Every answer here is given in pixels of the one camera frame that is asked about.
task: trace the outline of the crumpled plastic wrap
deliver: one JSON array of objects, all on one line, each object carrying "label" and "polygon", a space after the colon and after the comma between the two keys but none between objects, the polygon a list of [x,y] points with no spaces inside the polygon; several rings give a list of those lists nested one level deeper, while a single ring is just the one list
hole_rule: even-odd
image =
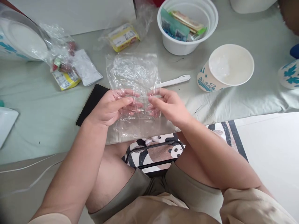
[{"label": "crumpled plastic wrap", "polygon": [[145,38],[150,24],[154,20],[156,6],[152,0],[135,0],[135,7],[136,20],[124,21],[122,26],[103,30],[98,38],[99,45],[95,46],[94,50],[102,50],[108,46],[116,52],[120,52],[134,42],[142,41]]},{"label": "crumpled plastic wrap", "polygon": [[153,116],[151,104],[148,101],[149,93],[156,96],[156,86],[161,82],[158,74],[158,60],[155,54],[120,53],[115,56],[106,56],[106,71],[112,90],[126,92],[134,91],[134,102],[129,111],[122,110],[120,119],[113,129],[124,137],[148,138],[150,133],[160,130],[161,113]]},{"label": "crumpled plastic wrap", "polygon": [[48,51],[34,53],[50,66],[61,90],[76,86],[78,79],[89,86],[103,78],[85,50],[76,51],[74,39],[62,27],[47,24],[40,24],[39,27]]}]

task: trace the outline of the white cable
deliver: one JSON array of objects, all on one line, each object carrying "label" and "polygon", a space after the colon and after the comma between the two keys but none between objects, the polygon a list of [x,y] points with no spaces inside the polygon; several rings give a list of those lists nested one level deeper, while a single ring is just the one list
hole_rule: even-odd
[{"label": "white cable", "polygon": [[13,191],[11,193],[8,193],[8,194],[4,194],[4,195],[0,195],[0,199],[2,198],[6,198],[10,195],[13,195],[13,194],[16,194],[16,193],[21,193],[21,192],[25,192],[25,191],[28,191],[30,190],[42,177],[43,175],[53,166],[57,165],[58,163],[61,163],[63,160],[55,163],[55,164],[52,164],[51,166],[49,166],[28,188],[25,188],[25,189],[21,189],[21,190],[16,190],[16,191]]},{"label": "white cable", "polygon": [[35,164],[38,164],[39,162],[42,162],[42,161],[44,161],[44,160],[46,160],[46,159],[49,159],[49,158],[51,158],[51,157],[53,157],[53,156],[55,156],[55,155],[56,155],[56,154],[54,154],[54,155],[52,155],[52,156],[49,156],[49,157],[47,157],[47,158],[45,158],[45,159],[42,159],[42,160],[40,160],[40,161],[38,161],[38,162],[36,162],[36,163],[33,163],[33,164],[29,165],[29,166],[23,167],[23,168],[19,168],[19,169],[15,169],[15,170],[1,171],[0,173],[8,173],[8,172],[12,172],[12,171],[23,170],[23,169],[26,169],[26,168],[28,168],[28,167],[31,167],[31,166],[33,166],[33,165],[35,165]]}]

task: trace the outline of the person's left hand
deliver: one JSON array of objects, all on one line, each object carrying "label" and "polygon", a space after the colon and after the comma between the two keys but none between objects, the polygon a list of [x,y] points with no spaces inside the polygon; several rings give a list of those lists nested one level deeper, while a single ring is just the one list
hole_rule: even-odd
[{"label": "person's left hand", "polygon": [[133,90],[109,90],[101,98],[96,107],[89,114],[87,119],[93,124],[104,125],[109,127],[118,120],[122,113],[134,115],[138,112],[138,107],[142,107],[143,104],[134,101],[132,97],[139,97],[139,94],[134,93]]}]

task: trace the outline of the white paper cup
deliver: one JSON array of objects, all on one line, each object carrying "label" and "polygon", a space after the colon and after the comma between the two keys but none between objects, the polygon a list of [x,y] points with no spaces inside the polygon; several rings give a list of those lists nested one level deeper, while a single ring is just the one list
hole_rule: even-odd
[{"label": "white paper cup", "polygon": [[281,85],[288,89],[299,89],[299,59],[281,67],[278,78]]},{"label": "white paper cup", "polygon": [[[161,9],[168,12],[178,10],[195,21],[199,21],[207,27],[203,38],[197,41],[184,42],[170,37],[161,26]],[[162,33],[163,45],[170,53],[175,55],[187,55],[193,52],[196,47],[208,39],[218,25],[218,11],[210,0],[166,0],[160,7],[157,15],[159,29]]]},{"label": "white paper cup", "polygon": [[40,60],[47,50],[43,39],[31,27],[0,17],[0,59]]},{"label": "white paper cup", "polygon": [[[220,74],[223,63],[218,63],[224,58],[228,70],[224,77]],[[209,60],[197,75],[199,88],[206,92],[213,92],[231,86],[239,86],[246,83],[254,71],[254,60],[252,55],[245,48],[235,44],[225,44],[213,51]]]}]

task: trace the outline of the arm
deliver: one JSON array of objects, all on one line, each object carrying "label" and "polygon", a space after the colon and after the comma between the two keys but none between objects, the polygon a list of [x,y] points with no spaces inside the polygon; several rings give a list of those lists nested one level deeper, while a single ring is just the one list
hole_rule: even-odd
[{"label": "arm", "polygon": [[269,194],[249,163],[187,111],[176,92],[160,89],[162,98],[150,97],[150,103],[179,127],[194,149],[205,172],[221,190],[257,188]]},{"label": "arm", "polygon": [[132,92],[108,91],[83,122],[77,137],[53,178],[41,207],[32,219],[49,213],[66,215],[77,223],[95,184],[106,143],[108,126],[119,110],[133,102]]}]

